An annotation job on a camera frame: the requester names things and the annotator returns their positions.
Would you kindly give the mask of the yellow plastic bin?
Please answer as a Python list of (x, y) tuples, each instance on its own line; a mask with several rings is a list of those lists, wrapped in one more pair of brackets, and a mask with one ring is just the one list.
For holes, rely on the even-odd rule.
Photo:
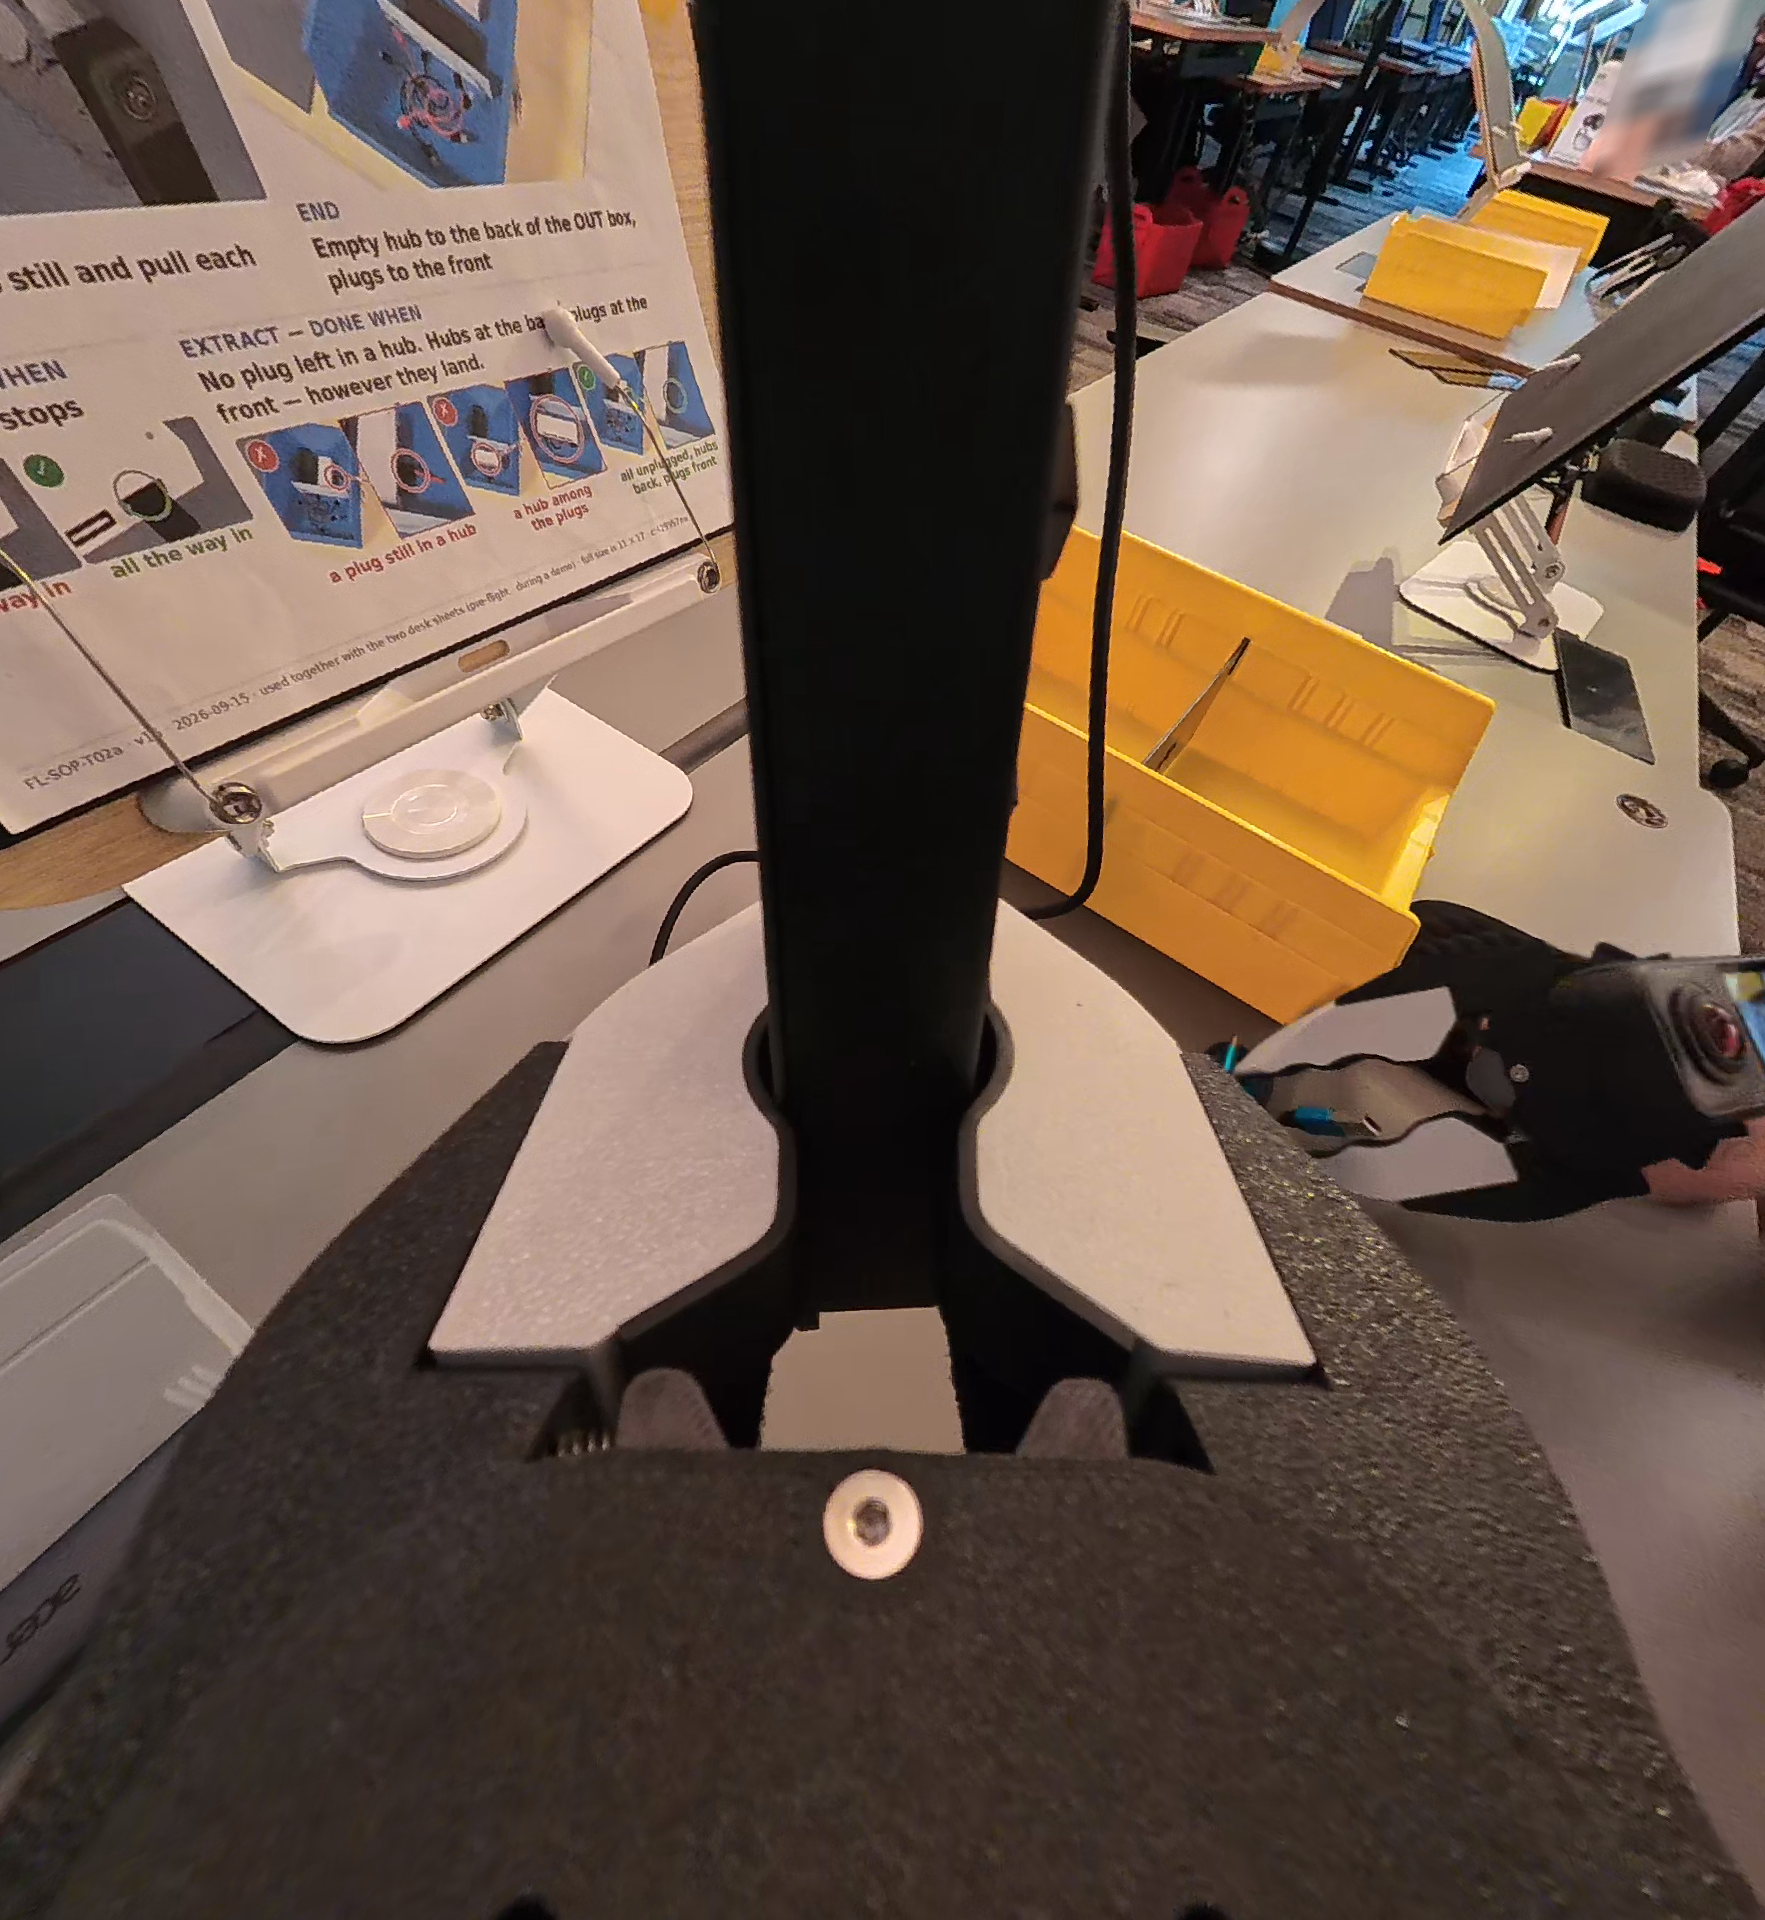
[(1594, 269), (1609, 224), (1613, 220), (1596, 209), (1516, 184), (1462, 220), (1397, 214), (1358, 295), (1448, 327), (1506, 339), (1533, 314), (1564, 304), (1575, 277)]
[[(1249, 656), (1171, 775), (1138, 757)], [(1390, 975), (1495, 701), (1128, 535), (1098, 916), (1274, 1021)]]

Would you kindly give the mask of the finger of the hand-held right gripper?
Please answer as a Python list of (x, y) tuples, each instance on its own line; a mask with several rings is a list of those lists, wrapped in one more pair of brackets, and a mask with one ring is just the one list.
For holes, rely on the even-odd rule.
[(1283, 1129), (1332, 1185), (1372, 1201), (1417, 1201), (1516, 1185), (1510, 1152), (1462, 1114), (1392, 1129), (1369, 1107), (1283, 1107)]
[(1463, 1093), (1463, 1066), (1448, 1066), (1462, 1003), (1447, 990), (1336, 996), (1245, 1052), (1245, 1089), (1271, 1093), (1297, 1069), (1352, 1069), (1369, 1059), (1409, 1066), (1438, 1089)]

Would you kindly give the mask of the black bag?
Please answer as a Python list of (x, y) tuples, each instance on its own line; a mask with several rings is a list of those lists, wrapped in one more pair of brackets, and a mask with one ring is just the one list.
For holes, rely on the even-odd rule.
[(1697, 460), (1685, 460), (1671, 443), (1613, 437), (1584, 467), (1578, 493), (1594, 509), (1685, 535), (1701, 515), (1708, 477)]

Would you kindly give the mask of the white stand base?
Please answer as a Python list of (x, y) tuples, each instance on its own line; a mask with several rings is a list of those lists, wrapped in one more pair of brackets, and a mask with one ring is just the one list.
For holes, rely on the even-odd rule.
[(316, 1045), (379, 1040), (673, 830), (690, 778), (541, 690), (469, 718), (127, 899)]

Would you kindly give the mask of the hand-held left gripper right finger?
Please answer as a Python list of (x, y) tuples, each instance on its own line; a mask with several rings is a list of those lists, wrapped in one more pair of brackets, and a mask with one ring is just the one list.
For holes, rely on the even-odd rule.
[(992, 1069), (958, 1129), (958, 1210), (1144, 1376), (1318, 1370), (1180, 1040), (1010, 903), (992, 920)]

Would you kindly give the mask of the grey square plate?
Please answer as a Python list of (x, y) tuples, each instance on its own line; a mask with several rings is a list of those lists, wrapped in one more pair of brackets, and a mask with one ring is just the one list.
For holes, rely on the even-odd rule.
[(1656, 739), (1648, 727), (1633, 658), (1624, 658), (1575, 628), (1553, 628), (1553, 656), (1562, 656), (1553, 690), (1562, 690), (1564, 732), (1578, 732), (1638, 766), (1656, 766)]

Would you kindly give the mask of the clear plastic bin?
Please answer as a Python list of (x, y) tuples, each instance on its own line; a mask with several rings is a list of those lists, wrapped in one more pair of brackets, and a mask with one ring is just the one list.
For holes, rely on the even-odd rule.
[(0, 1736), (62, 1681), (255, 1329), (122, 1198), (0, 1255)]

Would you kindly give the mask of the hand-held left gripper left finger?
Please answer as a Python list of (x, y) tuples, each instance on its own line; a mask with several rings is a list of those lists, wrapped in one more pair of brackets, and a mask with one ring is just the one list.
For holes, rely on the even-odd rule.
[(744, 905), (581, 1016), (437, 1310), (444, 1365), (581, 1365), (744, 1280), (791, 1229), (770, 1107), (763, 914)]

